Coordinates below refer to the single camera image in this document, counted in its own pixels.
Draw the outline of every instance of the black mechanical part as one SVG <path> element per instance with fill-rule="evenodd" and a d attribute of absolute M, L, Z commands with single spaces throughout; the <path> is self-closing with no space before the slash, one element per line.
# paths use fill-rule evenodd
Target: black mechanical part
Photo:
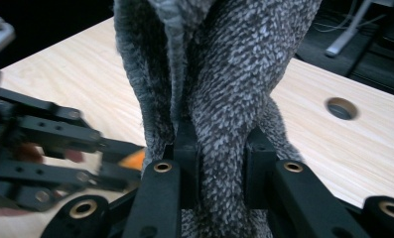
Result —
<path fill-rule="evenodd" d="M 173 147 L 173 159 L 181 167 L 181 208 L 193 209 L 199 201 L 200 154 L 192 122 L 180 122 Z"/>
<path fill-rule="evenodd" d="M 308 166 L 294 161 L 279 161 L 272 178 L 276 195 L 291 218 L 291 222 L 284 226 L 293 224 L 297 236 L 368 237 Z M 277 237 L 292 237 L 287 231 L 278 234 L 280 228 L 271 229 Z"/>
<path fill-rule="evenodd" d="M 147 166 L 127 218 L 123 238 L 181 235 L 181 168 L 175 161 Z"/>
<path fill-rule="evenodd" d="M 66 150 L 102 152 L 99 174 L 86 170 L 17 161 L 24 143 L 37 143 L 45 156 L 64 159 Z M 80 111 L 0 88 L 0 207 L 44 211 L 87 187 L 132 189 L 140 172 L 117 162 L 138 150 L 91 129 Z"/>
<path fill-rule="evenodd" d="M 102 161 L 98 177 L 91 181 L 106 190 L 132 190 L 141 182 L 141 172 Z"/>
<path fill-rule="evenodd" d="M 129 142 L 102 138 L 99 151 L 103 153 L 101 157 L 103 162 L 117 164 L 122 161 L 126 155 L 131 155 L 142 149 L 142 146 L 137 146 Z"/>
<path fill-rule="evenodd" d="M 64 159 L 66 149 L 96 152 L 101 140 L 96 130 L 34 116 L 23 117 L 19 127 L 30 142 L 40 144 L 45 155 L 53 158 Z"/>
<path fill-rule="evenodd" d="M 0 88 L 0 100 L 15 104 L 17 106 L 18 115 L 31 115 L 90 128 L 87 123 L 82 120 L 81 112 L 74 108 L 61 107 L 54 102 L 39 100 L 4 88 Z"/>
<path fill-rule="evenodd" d="M 104 197 L 84 195 L 64 205 L 42 238 L 102 238 L 110 231 L 109 204 Z"/>
<path fill-rule="evenodd" d="M 361 217 L 370 237 L 394 237 L 394 198 L 368 197 L 364 202 Z"/>
<path fill-rule="evenodd" d="M 250 209 L 267 209 L 264 190 L 278 158 L 274 146 L 259 127 L 253 129 L 248 136 L 245 157 L 243 167 L 245 204 Z"/>

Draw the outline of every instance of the knitted fabric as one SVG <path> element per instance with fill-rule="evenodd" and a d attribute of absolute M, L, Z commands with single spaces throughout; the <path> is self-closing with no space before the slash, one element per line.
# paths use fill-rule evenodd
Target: knitted fabric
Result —
<path fill-rule="evenodd" d="M 118 51 L 141 106 L 144 168 L 190 117 L 202 153 L 201 201 L 184 237 L 270 237 L 243 203 L 243 150 L 256 126 L 279 159 L 300 161 L 269 96 L 321 0 L 115 0 Z"/>

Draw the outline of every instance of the cable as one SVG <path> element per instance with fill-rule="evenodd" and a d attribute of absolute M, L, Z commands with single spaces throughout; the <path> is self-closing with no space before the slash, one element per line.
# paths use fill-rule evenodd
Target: cable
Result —
<path fill-rule="evenodd" d="M 363 27 L 363 26 L 366 26 L 366 25 L 369 25 L 369 24 L 372 24 L 372 23 L 374 23 L 374 22 L 376 22 L 376 21 L 378 21 L 378 20 L 381 20 L 382 18 L 384 18 L 384 17 L 386 17 L 386 14 L 382 14 L 382 15 L 379 15 L 379 16 L 377 16 L 377 17 L 375 17 L 375 18 L 373 18 L 372 20 L 369 20 L 369 21 L 366 21 L 366 22 L 364 22 L 364 23 L 362 23 L 362 24 L 359 24 L 358 25 L 358 27 Z M 329 28 L 332 28 L 332 29 L 347 29 L 348 27 L 335 27 L 335 26 L 330 26 L 330 25 L 326 25 L 326 24 L 321 24 L 321 23 L 314 23 L 315 25 L 319 25 L 319 26 L 323 26 L 323 27 L 329 27 Z"/>
<path fill-rule="evenodd" d="M 345 19 L 338 26 L 327 26 L 327 27 L 330 27 L 330 29 L 328 29 L 328 30 L 321 30 L 321 29 L 318 29 L 318 28 L 314 27 L 315 30 L 317 30 L 319 32 L 322 32 L 322 33 L 328 33 L 328 32 L 333 32 L 333 31 L 336 31 L 338 29 L 341 29 L 341 27 L 343 27 L 352 18 L 352 15 L 354 13 L 354 8 L 355 8 L 356 5 L 357 5 L 357 0 L 353 0 L 351 2 L 350 10 L 348 10 L 347 16 L 345 17 Z"/>

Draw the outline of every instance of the black metal bracket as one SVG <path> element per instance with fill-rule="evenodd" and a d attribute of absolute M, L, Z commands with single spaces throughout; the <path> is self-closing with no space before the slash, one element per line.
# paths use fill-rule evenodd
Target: black metal bracket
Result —
<path fill-rule="evenodd" d="M 17 161 L 13 151 L 23 143 L 38 144 L 56 159 L 64 159 L 66 150 L 101 152 L 99 171 Z M 141 173 L 117 163 L 141 149 L 102 137 L 77 109 L 0 88 L 0 207 L 44 211 L 87 187 L 132 189 Z"/>

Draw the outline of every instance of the dark floor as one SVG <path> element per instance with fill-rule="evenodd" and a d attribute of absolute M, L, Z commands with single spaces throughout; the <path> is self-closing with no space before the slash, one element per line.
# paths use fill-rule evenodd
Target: dark floor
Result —
<path fill-rule="evenodd" d="M 319 30 L 328 28 L 318 24 L 338 25 L 351 3 L 351 0 L 323 0 L 297 58 L 394 94 L 394 51 L 377 44 L 378 33 L 392 14 L 391 9 L 372 6 L 366 20 L 382 14 L 387 17 L 363 26 L 337 57 L 325 55 L 326 48 L 343 30 L 323 33 Z M 0 54 L 0 68 L 112 17 L 112 5 L 113 0 L 0 0 L 0 16 L 14 26 L 17 34 L 16 40 Z"/>
<path fill-rule="evenodd" d="M 344 30 L 323 33 L 320 31 L 329 28 L 318 24 L 337 26 L 345 15 L 344 12 L 336 12 L 323 6 L 299 47 L 296 58 L 394 94 L 394 51 L 380 45 L 382 30 L 388 26 L 393 9 L 374 6 L 373 10 L 375 14 L 366 16 L 366 20 L 381 15 L 385 17 L 363 26 L 337 57 L 329 58 L 325 55 L 327 47 Z"/>

